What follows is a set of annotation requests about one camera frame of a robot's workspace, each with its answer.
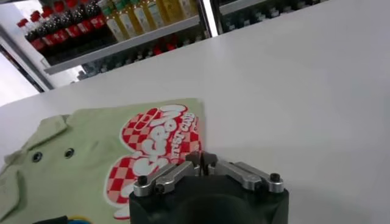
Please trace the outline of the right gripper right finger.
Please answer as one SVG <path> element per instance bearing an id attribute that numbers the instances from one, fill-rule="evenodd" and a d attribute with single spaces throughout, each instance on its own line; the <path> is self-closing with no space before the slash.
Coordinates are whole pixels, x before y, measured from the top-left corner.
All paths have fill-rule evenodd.
<path id="1" fill-rule="evenodd" d="M 233 178 L 248 191 L 266 189 L 273 194 L 284 192 L 284 181 L 278 173 L 266 173 L 244 162 L 231 163 L 220 160 L 215 154 L 203 153 L 201 156 L 204 174 L 221 175 Z"/>

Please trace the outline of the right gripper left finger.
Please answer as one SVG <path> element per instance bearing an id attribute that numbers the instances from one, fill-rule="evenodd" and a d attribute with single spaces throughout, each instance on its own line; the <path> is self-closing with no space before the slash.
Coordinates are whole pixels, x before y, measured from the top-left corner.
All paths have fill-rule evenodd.
<path id="1" fill-rule="evenodd" d="M 134 195 L 147 197 L 172 192 L 183 177 L 200 175 L 201 156 L 200 152 L 190 153 L 179 165 L 167 164 L 148 176 L 139 177 L 133 185 Z"/>

